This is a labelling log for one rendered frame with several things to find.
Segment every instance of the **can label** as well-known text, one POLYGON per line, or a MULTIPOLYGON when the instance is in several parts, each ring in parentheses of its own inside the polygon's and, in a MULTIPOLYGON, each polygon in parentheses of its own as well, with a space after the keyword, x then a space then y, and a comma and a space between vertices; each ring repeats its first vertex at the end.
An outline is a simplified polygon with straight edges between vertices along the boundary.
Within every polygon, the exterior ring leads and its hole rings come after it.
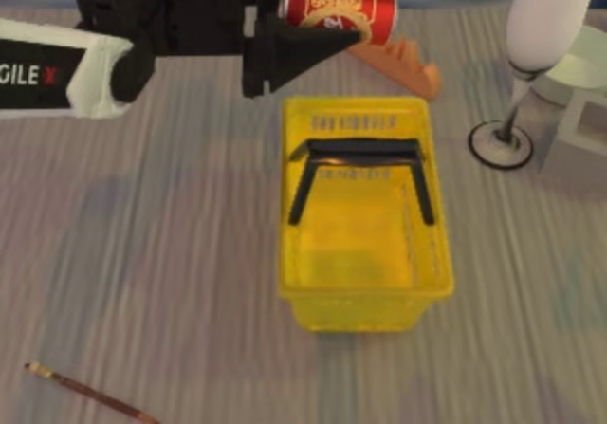
POLYGON ((358 30, 361 41, 384 45, 395 25, 396 0, 281 0, 279 15, 302 28, 358 30))

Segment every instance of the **red x letter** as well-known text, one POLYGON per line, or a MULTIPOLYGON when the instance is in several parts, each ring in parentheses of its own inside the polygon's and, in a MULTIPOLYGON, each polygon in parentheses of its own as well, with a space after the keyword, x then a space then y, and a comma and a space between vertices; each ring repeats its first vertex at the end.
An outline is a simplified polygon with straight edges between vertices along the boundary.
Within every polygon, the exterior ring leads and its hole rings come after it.
POLYGON ((53 66, 45 67, 45 85, 55 85, 55 75, 57 68, 53 66))

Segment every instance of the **orange toy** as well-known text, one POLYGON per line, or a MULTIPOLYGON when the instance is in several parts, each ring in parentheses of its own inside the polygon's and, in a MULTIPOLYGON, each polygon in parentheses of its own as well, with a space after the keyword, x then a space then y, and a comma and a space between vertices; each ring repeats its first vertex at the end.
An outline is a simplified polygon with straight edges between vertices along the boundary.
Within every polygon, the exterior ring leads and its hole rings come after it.
POLYGON ((358 44, 348 48, 350 54, 406 87, 414 94, 430 100, 441 87, 438 68, 434 64, 419 62, 417 43, 400 38, 384 46, 358 44))

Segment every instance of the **yellow container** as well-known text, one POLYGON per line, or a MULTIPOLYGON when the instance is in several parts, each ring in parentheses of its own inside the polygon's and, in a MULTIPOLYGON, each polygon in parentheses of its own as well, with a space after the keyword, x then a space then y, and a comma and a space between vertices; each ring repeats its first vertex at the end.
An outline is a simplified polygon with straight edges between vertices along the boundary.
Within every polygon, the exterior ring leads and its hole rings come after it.
POLYGON ((427 104, 285 101, 281 296, 322 332, 396 332, 453 290, 427 104))

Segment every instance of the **lamp base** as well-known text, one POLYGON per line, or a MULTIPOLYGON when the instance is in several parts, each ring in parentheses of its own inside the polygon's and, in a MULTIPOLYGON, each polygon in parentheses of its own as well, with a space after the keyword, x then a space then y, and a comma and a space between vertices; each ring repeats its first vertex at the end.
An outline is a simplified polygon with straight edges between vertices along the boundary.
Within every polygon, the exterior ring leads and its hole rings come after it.
POLYGON ((516 170, 524 167, 533 157, 533 141, 521 128, 512 128, 512 139, 504 142, 497 137, 503 123, 499 120, 485 122, 472 129, 468 147, 484 165, 496 170, 516 170))

